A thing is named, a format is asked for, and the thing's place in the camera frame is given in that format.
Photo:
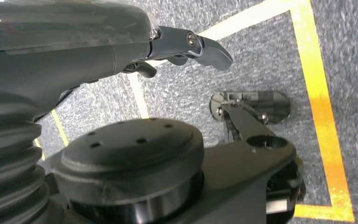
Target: yellow tape line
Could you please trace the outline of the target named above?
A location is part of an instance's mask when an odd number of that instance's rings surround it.
[[[51,115],[53,116],[53,119],[55,121],[55,124],[57,125],[58,131],[60,132],[60,136],[62,138],[62,141],[64,142],[65,146],[68,146],[68,138],[65,134],[64,128],[62,127],[61,121],[58,118],[57,112],[54,110],[51,111]]]
[[[311,3],[295,3],[291,17],[332,205],[297,206],[295,215],[354,222]]]
[[[35,139],[34,142],[35,142],[36,147],[42,148],[41,145],[39,144],[38,139]],[[43,151],[43,149],[42,149],[42,160],[43,160],[43,161],[46,160],[46,157],[44,156],[44,151]]]

